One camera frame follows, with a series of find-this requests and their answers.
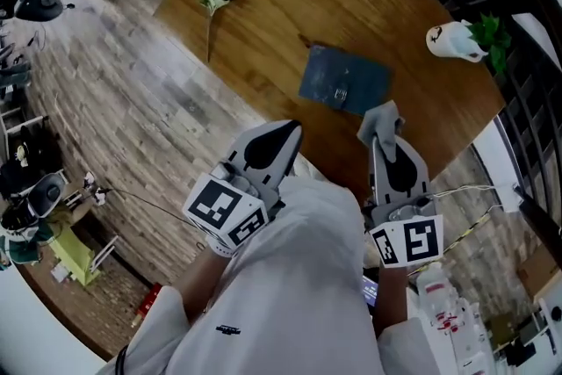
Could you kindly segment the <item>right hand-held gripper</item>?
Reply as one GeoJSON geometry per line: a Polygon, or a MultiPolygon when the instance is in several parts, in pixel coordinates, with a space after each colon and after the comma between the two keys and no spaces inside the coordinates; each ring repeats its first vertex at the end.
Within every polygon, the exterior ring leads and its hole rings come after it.
{"type": "Polygon", "coordinates": [[[426,193],[429,173],[425,161],[406,140],[395,138],[395,161],[390,162],[379,143],[372,140],[373,228],[368,231],[381,265],[405,268],[436,260],[443,255],[443,216],[426,193]]]}

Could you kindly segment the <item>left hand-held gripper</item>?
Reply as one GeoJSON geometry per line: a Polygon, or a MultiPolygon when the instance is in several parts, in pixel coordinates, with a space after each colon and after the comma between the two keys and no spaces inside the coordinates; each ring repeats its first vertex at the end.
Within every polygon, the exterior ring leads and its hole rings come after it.
{"type": "Polygon", "coordinates": [[[237,250],[282,208],[278,186],[299,152],[297,120],[268,122],[243,132],[184,203],[184,216],[214,244],[237,250]]]}

